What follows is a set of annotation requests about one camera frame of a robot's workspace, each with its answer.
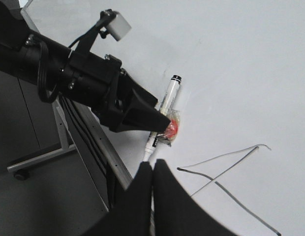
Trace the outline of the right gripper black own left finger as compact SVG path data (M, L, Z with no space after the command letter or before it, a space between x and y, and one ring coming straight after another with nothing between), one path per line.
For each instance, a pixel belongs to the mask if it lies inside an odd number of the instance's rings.
M150 234L153 170L141 162L122 199L85 236L148 236Z

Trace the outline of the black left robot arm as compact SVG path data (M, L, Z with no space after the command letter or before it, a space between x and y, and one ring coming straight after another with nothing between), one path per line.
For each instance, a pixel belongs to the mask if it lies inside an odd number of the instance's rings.
M100 123L113 132L161 132L169 119L155 109L157 99L122 68L112 55L91 52L96 38L120 40L129 31L117 11L105 10L100 19L69 46L32 30L0 1L0 71L37 86L44 103L58 100L68 120L70 136L78 135L107 181L108 213L86 231L88 236L147 236L150 233L153 171L142 162L119 202L114 201L113 168L100 151L90 127L76 111L88 106Z

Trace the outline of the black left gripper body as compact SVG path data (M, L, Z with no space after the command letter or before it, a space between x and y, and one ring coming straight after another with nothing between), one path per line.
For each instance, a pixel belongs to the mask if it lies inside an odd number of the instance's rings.
M125 99L132 89L141 94L147 91L122 69L121 61L114 57L102 59L94 54L87 57L74 54L60 73L60 93L89 106L100 123L113 132L117 132L126 110Z

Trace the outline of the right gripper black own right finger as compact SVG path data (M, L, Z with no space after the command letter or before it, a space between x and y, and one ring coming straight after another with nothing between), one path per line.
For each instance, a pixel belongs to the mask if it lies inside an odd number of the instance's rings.
M154 224L157 236L234 236L207 214L184 190L167 163L153 170Z

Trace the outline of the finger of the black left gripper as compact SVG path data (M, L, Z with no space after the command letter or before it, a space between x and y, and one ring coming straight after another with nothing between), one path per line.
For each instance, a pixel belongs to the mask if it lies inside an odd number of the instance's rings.
M135 89L125 99L126 110L117 126L117 132L142 130L162 132L170 124L169 118L158 111L155 106L158 99L149 92L139 93Z

